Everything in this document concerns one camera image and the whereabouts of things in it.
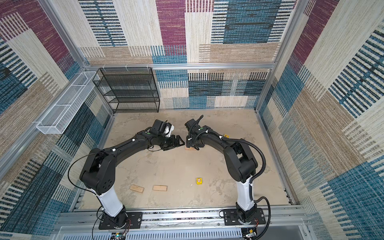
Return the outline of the plain wood block front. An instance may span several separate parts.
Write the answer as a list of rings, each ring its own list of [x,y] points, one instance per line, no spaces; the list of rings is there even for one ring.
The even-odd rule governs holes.
[[[164,186],[164,185],[154,185],[153,186],[153,191],[166,192],[167,190],[168,190],[168,186]]]

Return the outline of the printed wood block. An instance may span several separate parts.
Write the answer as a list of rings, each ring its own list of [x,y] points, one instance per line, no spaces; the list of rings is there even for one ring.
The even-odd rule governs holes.
[[[130,190],[142,194],[144,192],[145,188],[137,186],[137,185],[131,185]]]

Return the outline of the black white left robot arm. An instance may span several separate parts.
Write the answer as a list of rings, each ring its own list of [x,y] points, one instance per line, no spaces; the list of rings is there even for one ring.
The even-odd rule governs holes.
[[[154,146],[159,146],[161,151],[184,146],[185,142],[179,135],[173,135],[173,130],[172,124],[155,120],[152,127],[136,133],[123,143],[90,151],[80,173],[80,180],[97,196],[104,208],[104,224],[108,227],[121,229],[128,223],[126,208],[114,189],[116,167],[132,155]]]

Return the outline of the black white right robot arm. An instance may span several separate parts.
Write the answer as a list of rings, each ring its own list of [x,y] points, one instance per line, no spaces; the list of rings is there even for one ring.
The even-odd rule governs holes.
[[[243,224],[251,222],[257,210],[251,178],[256,174],[258,163],[250,146],[238,140],[226,140],[210,127],[201,127],[199,121],[195,119],[187,121],[185,126],[189,132],[188,148],[199,149],[208,145],[223,154],[227,170],[237,182],[236,210],[239,221]]]

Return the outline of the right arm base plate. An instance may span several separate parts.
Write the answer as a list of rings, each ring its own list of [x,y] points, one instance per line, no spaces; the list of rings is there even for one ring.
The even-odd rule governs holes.
[[[264,225],[266,224],[265,214],[261,208],[253,208],[249,211],[242,209],[223,209],[219,216],[224,219],[226,226],[237,225]]]

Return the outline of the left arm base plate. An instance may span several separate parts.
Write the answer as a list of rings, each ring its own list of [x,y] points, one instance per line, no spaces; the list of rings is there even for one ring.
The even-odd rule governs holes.
[[[99,223],[99,230],[128,230],[139,229],[142,224],[142,212],[119,213],[116,217],[111,217],[103,213]]]

